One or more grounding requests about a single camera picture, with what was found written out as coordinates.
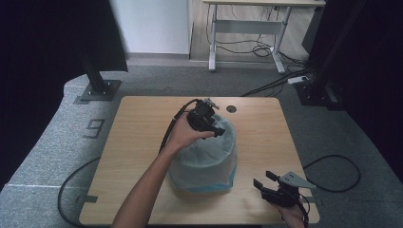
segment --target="black mechanical device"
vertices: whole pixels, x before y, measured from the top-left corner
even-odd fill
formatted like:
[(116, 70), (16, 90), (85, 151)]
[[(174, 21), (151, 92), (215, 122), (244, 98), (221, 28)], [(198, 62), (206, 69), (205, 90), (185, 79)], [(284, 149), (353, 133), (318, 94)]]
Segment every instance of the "black mechanical device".
[(196, 107), (189, 111), (187, 121), (194, 130), (213, 131), (214, 137), (218, 137), (225, 132), (225, 129), (213, 125), (215, 121), (213, 115), (216, 113), (213, 107), (220, 109), (220, 107), (214, 104), (209, 98), (196, 103)]
[(309, 218), (308, 213), (299, 200), (299, 187), (303, 188), (316, 188), (313, 184), (307, 180), (302, 179), (300, 176), (293, 172), (289, 172), (286, 175), (280, 177), (276, 174), (266, 171), (266, 177), (272, 181), (278, 182), (278, 190), (272, 190), (263, 187), (263, 184), (256, 179), (253, 179), (253, 185), (261, 192), (261, 197), (268, 202), (274, 203), (281, 207), (292, 207), (297, 205), (304, 216), (304, 226), (308, 227)]

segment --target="trash bag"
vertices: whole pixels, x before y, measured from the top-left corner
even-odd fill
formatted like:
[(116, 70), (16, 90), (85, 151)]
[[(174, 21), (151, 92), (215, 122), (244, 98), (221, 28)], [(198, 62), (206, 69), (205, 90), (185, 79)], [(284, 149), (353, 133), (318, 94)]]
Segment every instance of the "trash bag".
[(168, 169), (176, 188), (213, 192), (232, 187), (238, 160), (235, 128), (217, 114), (213, 118), (214, 126), (225, 129), (224, 134), (197, 140), (178, 153)]

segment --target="table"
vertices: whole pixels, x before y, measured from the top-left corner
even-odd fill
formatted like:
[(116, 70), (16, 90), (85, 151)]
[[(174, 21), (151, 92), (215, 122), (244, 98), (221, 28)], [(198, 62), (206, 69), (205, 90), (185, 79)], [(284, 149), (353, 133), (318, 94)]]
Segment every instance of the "table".
[[(208, 68), (210, 71), (216, 70), (216, 33), (248, 33), (248, 34), (273, 34), (278, 35), (278, 39), (271, 47), (273, 59), (276, 63), (278, 73), (285, 73), (284, 66), (279, 58), (278, 51), (287, 28), (292, 7), (324, 7), (324, 0), (203, 0), (203, 3), (214, 5), (210, 45), (210, 55)], [(242, 21), (242, 20), (219, 20), (217, 19), (218, 5), (242, 5), (242, 6), (278, 6), (287, 7), (282, 21)]]
[[(190, 97), (124, 97), (110, 130), (103, 155), (88, 191), (96, 202), (85, 202), (80, 221), (111, 224), (126, 195), (158, 154), (172, 117)], [(305, 178), (280, 104), (275, 98), (213, 97), (216, 113), (237, 132), (238, 167), (230, 191), (191, 193), (174, 190), (165, 179), (149, 224), (272, 224), (282, 223), (278, 211), (261, 199), (253, 178), (277, 189), (265, 178), (294, 171)], [(230, 113), (226, 107), (237, 111)], [(308, 189), (301, 194), (311, 197)], [(311, 203), (310, 222), (319, 220)]]

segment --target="person's arm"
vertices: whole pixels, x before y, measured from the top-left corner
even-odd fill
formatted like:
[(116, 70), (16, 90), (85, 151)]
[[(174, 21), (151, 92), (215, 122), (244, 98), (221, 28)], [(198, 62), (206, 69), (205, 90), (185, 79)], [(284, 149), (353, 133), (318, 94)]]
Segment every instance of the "person's arm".
[(113, 220), (112, 227), (144, 228), (151, 216), (163, 179), (176, 154), (192, 142), (214, 136), (214, 132), (198, 132), (187, 122), (184, 113), (172, 129), (169, 141), (127, 195)]
[(305, 228), (303, 224), (303, 214), (297, 205), (293, 207), (281, 207), (274, 203), (270, 203), (278, 209), (282, 219), (288, 228)]

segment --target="hand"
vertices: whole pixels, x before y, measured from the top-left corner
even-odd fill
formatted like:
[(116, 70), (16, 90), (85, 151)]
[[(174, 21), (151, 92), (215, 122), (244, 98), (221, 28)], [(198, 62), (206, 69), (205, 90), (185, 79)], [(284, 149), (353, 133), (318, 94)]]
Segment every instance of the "hand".
[(303, 214), (297, 205), (292, 207), (281, 207), (274, 203), (270, 204), (278, 209), (278, 212), (281, 214), (281, 217), (287, 224), (288, 228), (304, 228)]
[(184, 112), (175, 123), (167, 145), (173, 145), (178, 151), (191, 145), (195, 140), (214, 136), (212, 131), (195, 131), (187, 122), (188, 112)]

